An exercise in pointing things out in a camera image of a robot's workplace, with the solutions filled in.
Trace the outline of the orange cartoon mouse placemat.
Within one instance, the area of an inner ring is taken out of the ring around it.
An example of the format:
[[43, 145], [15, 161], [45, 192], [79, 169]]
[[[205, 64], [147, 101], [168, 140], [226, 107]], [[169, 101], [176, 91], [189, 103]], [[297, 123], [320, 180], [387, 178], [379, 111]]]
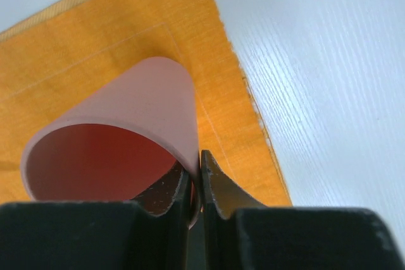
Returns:
[[269, 206], [289, 195], [214, 0], [90, 0], [1, 43], [1, 202], [27, 200], [22, 150], [42, 127], [150, 56], [191, 73], [199, 146]]

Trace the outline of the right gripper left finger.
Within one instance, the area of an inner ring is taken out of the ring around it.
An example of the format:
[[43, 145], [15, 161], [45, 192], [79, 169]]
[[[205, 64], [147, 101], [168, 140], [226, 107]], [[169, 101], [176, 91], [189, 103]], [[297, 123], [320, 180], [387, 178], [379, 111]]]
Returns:
[[125, 202], [1, 206], [2, 269], [184, 269], [190, 175], [176, 164]]

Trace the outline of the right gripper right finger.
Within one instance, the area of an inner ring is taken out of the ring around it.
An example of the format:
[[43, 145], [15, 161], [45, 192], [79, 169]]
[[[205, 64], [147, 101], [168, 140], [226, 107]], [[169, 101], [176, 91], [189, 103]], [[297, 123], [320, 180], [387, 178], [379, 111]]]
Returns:
[[201, 152], [208, 269], [400, 269], [391, 232], [357, 207], [266, 207]]

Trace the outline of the pink plastic cup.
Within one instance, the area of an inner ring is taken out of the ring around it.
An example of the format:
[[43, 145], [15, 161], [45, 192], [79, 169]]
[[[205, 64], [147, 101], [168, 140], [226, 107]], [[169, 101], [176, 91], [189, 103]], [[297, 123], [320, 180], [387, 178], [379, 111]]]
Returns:
[[33, 200], [123, 201], [179, 163], [202, 205], [194, 84], [180, 63], [147, 58], [38, 131], [20, 162]]

